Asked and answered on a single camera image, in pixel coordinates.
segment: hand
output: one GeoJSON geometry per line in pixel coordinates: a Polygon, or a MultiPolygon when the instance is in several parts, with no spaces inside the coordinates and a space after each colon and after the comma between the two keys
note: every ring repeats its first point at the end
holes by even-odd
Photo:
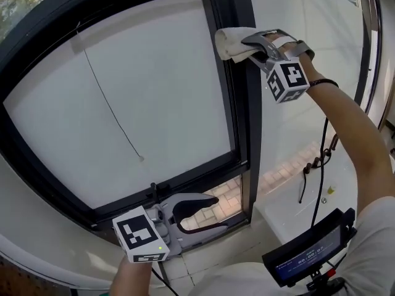
{"type": "MultiPolygon", "coordinates": [[[[271,34],[265,35],[265,37],[272,42],[275,39],[282,37],[282,35],[278,34],[278,33],[271,33],[271,34]]],[[[296,46],[296,42],[295,43],[285,43],[284,45],[282,45],[282,47],[279,48],[279,50],[282,53],[285,53],[286,51],[294,48],[295,46],[296,46]]],[[[304,73],[306,74],[306,77],[309,82],[324,78],[323,75],[321,75],[318,71],[316,71],[310,57],[305,52],[299,56],[299,60],[301,62],[304,73]]]]}

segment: black window frame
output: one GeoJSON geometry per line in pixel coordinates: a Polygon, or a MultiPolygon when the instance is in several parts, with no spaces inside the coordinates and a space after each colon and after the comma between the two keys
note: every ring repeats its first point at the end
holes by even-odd
{"type": "MultiPolygon", "coordinates": [[[[3,103],[20,80],[49,53],[78,31],[111,15],[153,0],[44,0],[0,43],[0,99],[3,103]]],[[[223,27],[255,27],[251,0],[202,0],[214,46],[223,27]]],[[[230,230],[248,223],[256,200],[260,165],[262,100],[260,70],[250,61],[223,62],[214,51],[223,94],[231,151],[186,173],[121,200],[92,209],[68,190],[29,148],[0,105],[0,153],[14,171],[59,213],[88,231],[118,244],[116,216],[142,205],[148,208],[178,192],[205,192],[241,176],[242,211],[227,220],[230,230]]]]}

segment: white cloth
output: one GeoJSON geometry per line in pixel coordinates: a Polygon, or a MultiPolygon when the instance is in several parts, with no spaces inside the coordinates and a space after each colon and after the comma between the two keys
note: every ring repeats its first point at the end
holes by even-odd
{"type": "MultiPolygon", "coordinates": [[[[389,296],[395,281],[395,197],[383,197],[358,216],[358,230],[336,276],[346,280],[339,296],[389,296]]],[[[189,296],[271,296],[306,293],[306,286],[279,288],[261,263],[228,266],[205,277],[189,296]]]]}
{"type": "Polygon", "coordinates": [[[220,58],[233,59],[237,63],[257,52],[258,49],[242,44],[241,40],[259,31],[252,27],[228,27],[218,30],[215,33],[215,46],[220,58]]]}

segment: bracelet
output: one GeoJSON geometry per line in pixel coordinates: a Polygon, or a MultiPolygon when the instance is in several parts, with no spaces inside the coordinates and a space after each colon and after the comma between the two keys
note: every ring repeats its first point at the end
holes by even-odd
{"type": "Polygon", "coordinates": [[[333,80],[330,80],[330,79],[318,79],[318,80],[310,82],[310,88],[313,87],[313,86],[316,86],[316,85],[318,85],[320,83],[331,83],[331,84],[339,87],[339,85],[336,82],[334,82],[333,80]]]}

